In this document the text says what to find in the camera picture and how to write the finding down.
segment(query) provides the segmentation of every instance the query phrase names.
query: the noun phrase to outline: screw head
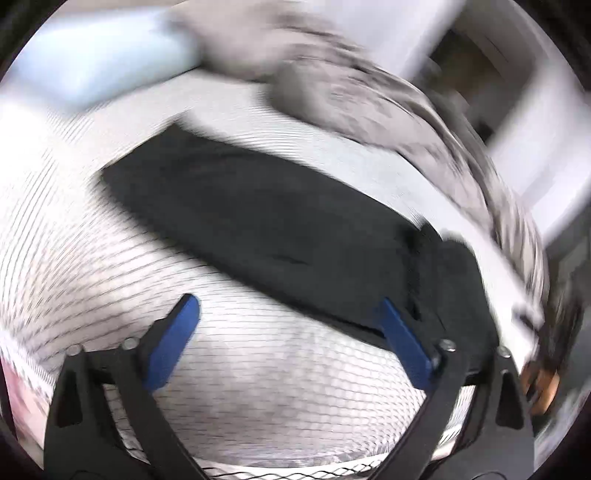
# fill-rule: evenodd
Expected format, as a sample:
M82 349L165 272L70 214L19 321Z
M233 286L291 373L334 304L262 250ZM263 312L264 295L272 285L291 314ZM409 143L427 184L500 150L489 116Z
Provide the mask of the screw head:
M446 338L439 340L439 347L444 352L455 352L456 348L457 348L456 344L454 342L452 342L451 340L448 340Z
M496 348L496 353L498 353L503 358L511 358L511 351L504 345L499 345Z
M139 340L135 337L129 337L123 340L121 344L121 348L123 350L133 350L135 347L139 345Z
M70 345L68 348L66 348L66 355L67 356L76 356L81 351L82 351L82 345L79 343L76 343L76 344Z

